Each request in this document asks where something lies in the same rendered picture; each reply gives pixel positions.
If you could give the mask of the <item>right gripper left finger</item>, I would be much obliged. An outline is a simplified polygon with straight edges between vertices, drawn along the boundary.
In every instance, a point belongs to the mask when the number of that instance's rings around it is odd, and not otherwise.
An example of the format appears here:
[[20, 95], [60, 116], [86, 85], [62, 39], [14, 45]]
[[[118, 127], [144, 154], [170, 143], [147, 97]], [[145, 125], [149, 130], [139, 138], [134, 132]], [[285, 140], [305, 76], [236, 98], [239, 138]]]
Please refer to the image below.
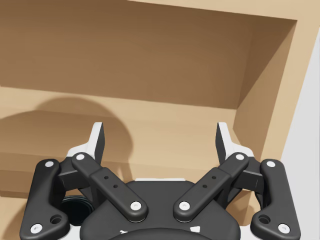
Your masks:
[[147, 217], [147, 204], [109, 168], [101, 166], [104, 148], [104, 126], [96, 122], [88, 142], [71, 148], [64, 161], [44, 159], [37, 163], [21, 236], [66, 236], [71, 223], [61, 203], [66, 192], [74, 189], [88, 197], [94, 207], [108, 200], [130, 222]]

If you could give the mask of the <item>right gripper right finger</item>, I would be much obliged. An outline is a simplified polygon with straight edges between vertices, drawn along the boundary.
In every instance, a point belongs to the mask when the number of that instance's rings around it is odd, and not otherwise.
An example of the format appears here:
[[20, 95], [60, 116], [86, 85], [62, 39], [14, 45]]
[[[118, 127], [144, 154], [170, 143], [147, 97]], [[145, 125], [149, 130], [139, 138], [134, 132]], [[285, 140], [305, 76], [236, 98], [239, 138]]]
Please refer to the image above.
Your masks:
[[212, 168], [173, 205], [173, 216], [191, 222], [210, 202], [226, 208], [242, 191], [254, 192], [260, 211], [251, 219], [257, 238], [299, 238], [301, 229], [284, 164], [257, 161], [253, 151], [232, 141], [228, 125], [218, 122], [215, 135], [219, 166]]

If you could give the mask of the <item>pale wooden shelf unit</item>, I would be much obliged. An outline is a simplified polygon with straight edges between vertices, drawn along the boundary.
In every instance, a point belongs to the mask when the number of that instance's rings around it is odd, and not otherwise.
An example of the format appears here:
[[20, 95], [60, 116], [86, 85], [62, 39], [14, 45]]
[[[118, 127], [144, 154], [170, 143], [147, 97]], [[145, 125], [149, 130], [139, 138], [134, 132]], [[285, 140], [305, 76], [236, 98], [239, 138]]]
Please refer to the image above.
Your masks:
[[20, 240], [38, 161], [95, 122], [125, 181], [197, 181], [226, 122], [285, 164], [301, 240], [320, 240], [319, 27], [320, 0], [0, 0], [0, 240]]

